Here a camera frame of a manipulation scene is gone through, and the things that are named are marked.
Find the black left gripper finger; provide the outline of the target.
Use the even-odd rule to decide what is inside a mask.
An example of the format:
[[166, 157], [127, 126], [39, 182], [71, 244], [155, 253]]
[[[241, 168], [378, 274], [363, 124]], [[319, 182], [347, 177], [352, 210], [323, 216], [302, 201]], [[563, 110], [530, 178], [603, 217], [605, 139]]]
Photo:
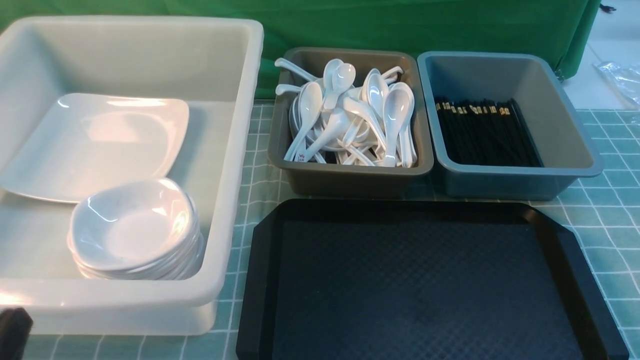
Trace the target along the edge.
[[0, 358], [21, 360], [34, 325], [23, 307], [2, 310], [0, 314]]

